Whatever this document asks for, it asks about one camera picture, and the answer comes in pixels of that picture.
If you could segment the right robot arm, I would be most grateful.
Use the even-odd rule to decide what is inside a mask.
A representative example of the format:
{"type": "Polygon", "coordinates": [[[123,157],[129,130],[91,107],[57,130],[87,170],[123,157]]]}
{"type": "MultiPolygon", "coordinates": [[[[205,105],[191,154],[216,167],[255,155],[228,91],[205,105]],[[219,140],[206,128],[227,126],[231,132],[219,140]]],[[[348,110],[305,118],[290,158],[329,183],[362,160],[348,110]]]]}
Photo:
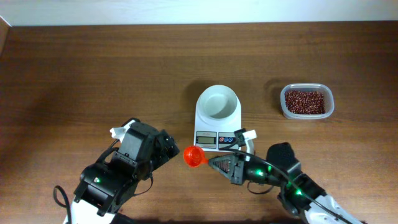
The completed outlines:
{"type": "Polygon", "coordinates": [[[362,222],[302,172],[301,163],[287,142],[272,145],[265,159],[232,149],[229,154],[210,159],[208,165],[235,185],[247,182],[280,188],[279,202],[304,223],[362,222]]]}

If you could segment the red plastic measuring scoop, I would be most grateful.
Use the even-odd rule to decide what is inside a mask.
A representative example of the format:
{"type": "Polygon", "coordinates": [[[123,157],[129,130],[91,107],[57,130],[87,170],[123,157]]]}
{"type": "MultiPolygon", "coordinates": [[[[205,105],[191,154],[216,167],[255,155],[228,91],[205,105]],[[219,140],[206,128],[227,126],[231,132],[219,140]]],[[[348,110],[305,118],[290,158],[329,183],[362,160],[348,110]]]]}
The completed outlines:
{"type": "Polygon", "coordinates": [[[185,163],[189,167],[198,167],[208,163],[204,150],[199,146],[188,146],[183,153],[185,163]]]}

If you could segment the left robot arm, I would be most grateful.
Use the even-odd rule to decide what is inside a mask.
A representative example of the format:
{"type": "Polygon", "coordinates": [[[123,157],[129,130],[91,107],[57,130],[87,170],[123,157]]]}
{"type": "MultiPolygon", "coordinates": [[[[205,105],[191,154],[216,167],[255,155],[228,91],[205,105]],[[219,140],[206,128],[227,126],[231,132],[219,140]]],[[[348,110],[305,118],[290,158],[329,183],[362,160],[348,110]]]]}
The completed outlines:
{"type": "Polygon", "coordinates": [[[80,175],[72,202],[65,203],[65,223],[114,223],[119,209],[137,197],[139,182],[179,152],[166,130],[131,118],[110,129],[113,143],[80,175]]]}

